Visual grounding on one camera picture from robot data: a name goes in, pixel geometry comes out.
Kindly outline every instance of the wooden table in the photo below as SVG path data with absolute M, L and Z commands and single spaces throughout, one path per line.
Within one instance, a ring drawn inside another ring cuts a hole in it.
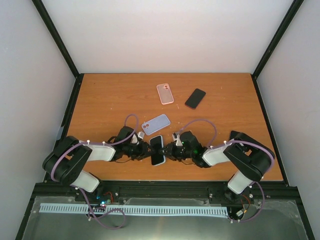
M 157 93 L 158 84 L 168 83 L 174 103 L 162 105 Z M 193 110 L 185 101 L 199 88 L 206 96 Z M 194 119 L 208 119 L 217 126 L 218 135 L 213 145 L 228 140 L 231 130 L 244 132 L 273 149 L 255 88 L 249 73 L 130 73 L 85 74 L 77 98 L 68 135 L 91 142 L 107 141 L 116 136 L 130 113 L 139 117 L 141 124 L 166 114 L 171 125 L 150 135 L 162 135 L 164 144 L 172 142 L 172 133 Z M 128 126 L 135 126 L 131 117 Z M 195 122 L 192 130 L 203 145 L 213 137 L 214 129 L 207 122 Z M 166 163 L 152 166 L 150 158 L 142 161 L 115 163 L 88 162 L 84 168 L 103 180 L 167 180 L 167 181 L 227 181 L 236 172 L 231 163 L 211 168 L 184 165 L 166 159 Z M 264 180 L 282 181 L 278 162 Z

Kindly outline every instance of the brown wood surface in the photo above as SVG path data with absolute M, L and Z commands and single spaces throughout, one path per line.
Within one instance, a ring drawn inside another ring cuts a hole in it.
M 162 105 L 156 86 L 168 83 L 174 103 Z M 206 96 L 193 110 L 185 101 L 199 88 Z M 172 133 L 194 119 L 213 121 L 218 130 L 213 145 L 228 140 L 231 130 L 244 132 L 273 149 L 267 126 L 249 73 L 130 73 L 85 74 L 77 98 L 68 135 L 91 142 L 107 141 L 116 136 L 126 116 L 135 113 L 141 124 L 166 114 L 171 125 L 150 135 L 162 135 L 164 144 L 172 141 Z M 135 126 L 131 117 L 128 125 Z M 197 139 L 206 145 L 214 135 L 207 122 L 195 122 L 192 130 Z M 115 163 L 94 161 L 84 168 L 103 180 L 167 180 L 167 181 L 227 181 L 236 172 L 231 162 L 211 168 L 184 165 L 166 159 L 166 163 L 152 166 L 150 158 L 142 161 Z M 265 175 L 264 180 L 283 180 L 278 162 Z

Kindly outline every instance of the gray floor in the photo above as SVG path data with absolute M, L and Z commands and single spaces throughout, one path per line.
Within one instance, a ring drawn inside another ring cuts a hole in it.
M 55 200 L 53 203 L 63 203 L 59 198 Z M 128 216 L 125 227 L 118 230 L 105 229 L 88 221 L 84 214 L 37 213 L 41 202 L 52 201 L 36 201 L 24 240 L 307 240 L 292 201 L 269 201 L 261 214 L 248 223 L 231 224 L 227 219 L 213 217 Z M 185 206 L 186 202 L 182 200 L 181 204 Z M 255 211 L 253 206 L 246 214 L 250 216 Z M 122 217 L 111 215 L 102 222 L 116 226 Z

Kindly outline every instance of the pink phone case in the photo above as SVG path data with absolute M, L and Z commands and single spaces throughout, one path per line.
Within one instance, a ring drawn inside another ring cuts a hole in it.
M 156 86 L 156 89 L 163 105 L 172 104 L 174 102 L 174 97 L 172 96 L 168 83 L 159 84 Z

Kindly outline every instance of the robotic hand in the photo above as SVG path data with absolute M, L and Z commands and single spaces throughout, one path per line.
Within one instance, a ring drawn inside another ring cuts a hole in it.
M 154 150 L 143 141 L 144 133 L 132 134 L 133 131 L 131 127 L 124 126 L 118 135 L 111 137 L 107 143 L 83 142 L 68 136 L 44 160 L 42 168 L 51 174 L 52 180 L 64 186 L 84 189 L 96 199 L 103 201 L 107 198 L 103 194 L 108 191 L 106 186 L 98 177 L 84 171 L 83 168 L 89 161 L 115 162 L 123 155 L 131 160 L 142 160 L 151 156 Z
M 173 142 L 160 150 L 161 154 L 174 161 L 192 159 L 200 168 L 232 162 L 238 171 L 228 181 L 224 196 L 234 202 L 253 182 L 259 182 L 272 168 L 275 154 L 250 136 L 232 131 L 228 142 L 216 147 L 203 147 L 190 132 L 174 133 Z

